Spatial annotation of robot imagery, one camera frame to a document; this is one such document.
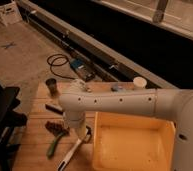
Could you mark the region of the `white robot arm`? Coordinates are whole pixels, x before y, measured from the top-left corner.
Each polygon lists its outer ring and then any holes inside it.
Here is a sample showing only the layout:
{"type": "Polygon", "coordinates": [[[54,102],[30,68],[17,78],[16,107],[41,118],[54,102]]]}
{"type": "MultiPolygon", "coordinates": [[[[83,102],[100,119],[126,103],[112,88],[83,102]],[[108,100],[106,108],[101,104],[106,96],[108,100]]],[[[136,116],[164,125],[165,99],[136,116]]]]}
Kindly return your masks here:
{"type": "Polygon", "coordinates": [[[138,89],[87,92],[76,79],[59,96],[67,123],[84,136],[86,111],[112,112],[172,121],[176,124],[171,171],[193,171],[193,89],[138,89]]]}

